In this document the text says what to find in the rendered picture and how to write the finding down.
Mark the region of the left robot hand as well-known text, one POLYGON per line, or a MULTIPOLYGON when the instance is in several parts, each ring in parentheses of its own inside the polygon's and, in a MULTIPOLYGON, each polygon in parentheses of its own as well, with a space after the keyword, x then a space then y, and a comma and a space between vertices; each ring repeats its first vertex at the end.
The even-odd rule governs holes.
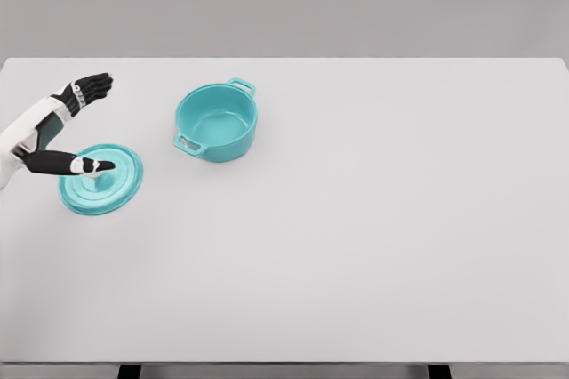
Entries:
POLYGON ((112 85, 109 73, 74 80, 60 92, 43 97, 4 129, 0 133, 0 190, 21 168, 56 176, 93 175, 115 169, 112 161, 48 149, 80 111, 106 98, 112 85))

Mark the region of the teal pot lid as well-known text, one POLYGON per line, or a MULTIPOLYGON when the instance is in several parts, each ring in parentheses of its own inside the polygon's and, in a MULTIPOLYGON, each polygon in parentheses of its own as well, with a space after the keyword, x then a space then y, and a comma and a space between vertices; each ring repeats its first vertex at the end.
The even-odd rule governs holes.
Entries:
POLYGON ((123 145, 104 143, 82 149, 79 157, 110 161, 115 168, 88 175, 61 176, 59 195, 71 211, 83 215, 105 214, 128 202, 139 189, 143 177, 140 157, 123 145))

